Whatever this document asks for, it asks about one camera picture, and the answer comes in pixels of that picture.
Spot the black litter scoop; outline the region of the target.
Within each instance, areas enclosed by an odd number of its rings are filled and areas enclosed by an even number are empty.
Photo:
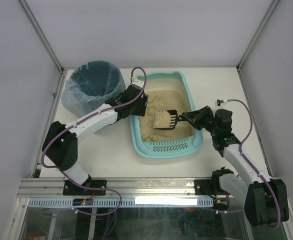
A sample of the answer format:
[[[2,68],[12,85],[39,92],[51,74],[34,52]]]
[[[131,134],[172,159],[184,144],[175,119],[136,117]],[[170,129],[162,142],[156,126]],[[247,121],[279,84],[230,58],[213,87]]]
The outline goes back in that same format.
[[[178,115],[177,110],[166,110],[156,112],[154,115],[153,128],[158,130],[174,130],[178,122],[185,119],[182,115]]]

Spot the beige litter clump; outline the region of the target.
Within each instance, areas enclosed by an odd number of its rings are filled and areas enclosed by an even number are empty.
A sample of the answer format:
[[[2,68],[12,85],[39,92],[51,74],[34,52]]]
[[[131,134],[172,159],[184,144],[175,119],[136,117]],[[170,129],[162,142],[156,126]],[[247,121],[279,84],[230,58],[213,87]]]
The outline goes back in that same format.
[[[159,111],[154,115],[153,127],[154,128],[169,128],[171,125],[172,117],[167,111]]]

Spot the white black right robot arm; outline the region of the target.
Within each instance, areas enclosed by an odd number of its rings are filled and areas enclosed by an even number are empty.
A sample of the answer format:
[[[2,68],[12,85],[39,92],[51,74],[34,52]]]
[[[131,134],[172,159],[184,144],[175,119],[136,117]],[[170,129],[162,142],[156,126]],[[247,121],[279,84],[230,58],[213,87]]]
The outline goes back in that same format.
[[[208,131],[214,149],[236,170],[236,173],[229,169],[213,172],[211,187],[214,191],[230,193],[241,204],[252,226],[276,228],[289,219],[286,185],[281,179],[274,179],[259,170],[246,156],[241,142],[232,132],[232,115],[229,110],[212,111],[206,106],[184,112],[178,119],[188,122],[196,130]]]

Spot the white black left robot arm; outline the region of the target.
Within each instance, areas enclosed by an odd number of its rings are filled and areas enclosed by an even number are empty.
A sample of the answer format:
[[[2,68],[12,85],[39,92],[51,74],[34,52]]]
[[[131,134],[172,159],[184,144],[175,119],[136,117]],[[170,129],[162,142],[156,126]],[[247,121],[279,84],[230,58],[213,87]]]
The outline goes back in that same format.
[[[130,115],[142,116],[146,111],[148,96],[136,84],[119,96],[107,100],[98,109],[67,124],[55,121],[49,127],[42,146],[41,161],[48,157],[73,185],[89,189],[91,177],[78,163],[78,145],[91,134],[113,125]]]

